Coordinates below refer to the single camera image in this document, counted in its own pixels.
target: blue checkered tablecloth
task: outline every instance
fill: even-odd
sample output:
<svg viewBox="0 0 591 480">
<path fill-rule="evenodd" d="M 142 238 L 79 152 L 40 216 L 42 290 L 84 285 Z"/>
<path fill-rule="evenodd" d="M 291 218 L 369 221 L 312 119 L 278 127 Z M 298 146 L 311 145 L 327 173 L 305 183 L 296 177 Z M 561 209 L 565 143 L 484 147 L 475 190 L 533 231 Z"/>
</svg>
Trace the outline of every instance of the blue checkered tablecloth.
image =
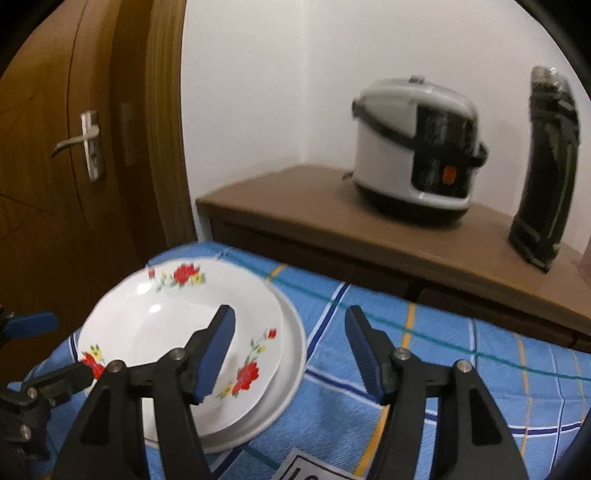
<svg viewBox="0 0 591 480">
<path fill-rule="evenodd" d="M 154 258 L 223 258 L 269 278 L 293 302 L 307 335 L 307 366 L 300 388 L 281 417 L 248 444 L 208 461 L 215 478 L 270 479 L 292 448 L 365 476 L 375 453 L 385 410 L 367 395 L 345 336 L 344 315 L 360 305 L 373 327 L 422 360 L 472 362 L 490 389 L 519 447 L 532 480 L 543 479 L 576 435 L 591 404 L 591 355 L 534 340 L 478 319 L 415 305 L 218 243 L 190 244 Z M 30 376 L 77 359 L 78 332 Z M 48 442 L 53 458 L 35 465 L 49 475 L 85 395 L 53 410 Z M 429 476 L 437 401 L 427 402 L 416 479 Z M 164 480 L 158 450 L 147 449 L 151 477 Z"/>
</svg>

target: rice cooker handle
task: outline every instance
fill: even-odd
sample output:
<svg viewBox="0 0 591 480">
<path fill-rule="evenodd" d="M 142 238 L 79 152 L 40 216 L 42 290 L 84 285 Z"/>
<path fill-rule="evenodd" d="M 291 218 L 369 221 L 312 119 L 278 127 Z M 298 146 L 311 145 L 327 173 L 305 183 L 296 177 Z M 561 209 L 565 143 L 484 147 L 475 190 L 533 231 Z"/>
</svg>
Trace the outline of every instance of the rice cooker handle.
<svg viewBox="0 0 591 480">
<path fill-rule="evenodd" d="M 475 155 L 465 153 L 456 144 L 444 143 L 433 145 L 417 137 L 409 137 L 373 116 L 360 102 L 354 100 L 351 106 L 353 118 L 359 118 L 365 125 L 378 135 L 387 138 L 409 150 L 438 158 L 449 165 L 463 168 L 480 168 L 488 158 L 488 149 L 484 142 L 478 146 Z"/>
</svg>

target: red flower print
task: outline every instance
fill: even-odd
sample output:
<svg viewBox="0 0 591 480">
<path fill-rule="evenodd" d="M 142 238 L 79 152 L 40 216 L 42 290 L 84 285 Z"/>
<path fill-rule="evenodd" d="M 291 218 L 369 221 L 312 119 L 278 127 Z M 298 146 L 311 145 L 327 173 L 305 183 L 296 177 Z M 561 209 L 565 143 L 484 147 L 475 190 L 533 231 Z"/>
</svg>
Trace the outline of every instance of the red flower print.
<svg viewBox="0 0 591 480">
<path fill-rule="evenodd" d="M 240 369 L 236 376 L 236 384 L 232 388 L 232 395 L 237 395 L 240 390 L 248 390 L 251 383 L 258 378 L 258 366 L 256 362 L 250 362 Z"/>
<path fill-rule="evenodd" d="M 185 285 L 189 281 L 189 277 L 198 273 L 199 269 L 195 268 L 193 264 L 183 264 L 175 270 L 173 277 L 180 285 Z"/>
<path fill-rule="evenodd" d="M 84 352 L 84 359 L 82 363 L 85 364 L 87 367 L 90 367 L 92 370 L 92 374 L 95 376 L 95 380 L 98 380 L 100 376 L 105 371 L 105 367 L 101 364 L 96 363 L 95 358 L 88 352 Z"/>
</svg>

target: door handle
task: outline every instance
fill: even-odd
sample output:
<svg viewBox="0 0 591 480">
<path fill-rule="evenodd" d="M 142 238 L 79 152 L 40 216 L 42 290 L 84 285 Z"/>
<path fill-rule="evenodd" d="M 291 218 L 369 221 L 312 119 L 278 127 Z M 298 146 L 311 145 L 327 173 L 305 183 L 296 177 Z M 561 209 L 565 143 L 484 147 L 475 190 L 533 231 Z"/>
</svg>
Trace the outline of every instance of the door handle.
<svg viewBox="0 0 591 480">
<path fill-rule="evenodd" d="M 53 152 L 51 152 L 51 157 L 55 157 L 59 152 L 73 145 L 82 144 L 86 157 L 88 178 L 91 182 L 97 181 L 105 172 L 105 162 L 100 151 L 100 129 L 96 110 L 88 110 L 80 114 L 80 130 L 82 135 L 58 142 Z"/>
</svg>

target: table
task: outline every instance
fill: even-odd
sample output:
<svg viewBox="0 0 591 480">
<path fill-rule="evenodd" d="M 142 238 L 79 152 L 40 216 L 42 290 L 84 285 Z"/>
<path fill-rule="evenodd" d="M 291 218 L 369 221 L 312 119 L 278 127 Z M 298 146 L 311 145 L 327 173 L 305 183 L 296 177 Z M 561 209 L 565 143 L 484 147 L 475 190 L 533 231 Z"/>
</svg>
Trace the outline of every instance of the table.
<svg viewBox="0 0 591 480">
<path fill-rule="evenodd" d="M 298 166 L 197 200 L 213 239 L 302 268 L 591 352 L 591 290 L 563 245 L 549 273 L 508 244 L 511 217 L 472 205 L 459 226 L 374 211 L 343 170 Z"/>
<path fill-rule="evenodd" d="M 370 324 L 394 345 L 426 362 L 470 361 L 489 388 L 524 459 L 531 480 L 542 480 L 574 439 L 591 406 L 591 355 L 522 337 L 482 322 L 416 305 L 215 242 L 162 253 L 150 265 L 177 259 L 216 258 L 247 268 L 273 283 L 293 303 L 308 338 L 306 371 L 286 411 L 250 442 L 207 455 L 214 478 L 269 480 L 292 448 L 323 462 L 367 474 L 386 411 L 367 394 L 344 327 L 346 309 L 360 305 Z M 30 373 L 38 377 L 71 365 L 83 354 L 79 331 Z M 76 414 L 79 392 L 54 409 L 47 425 L 52 458 L 36 464 L 38 478 L 51 472 Z M 427 401 L 417 480 L 427 480 L 433 457 L 437 401 Z M 164 480 L 157 449 L 147 447 L 152 480 Z"/>
</svg>

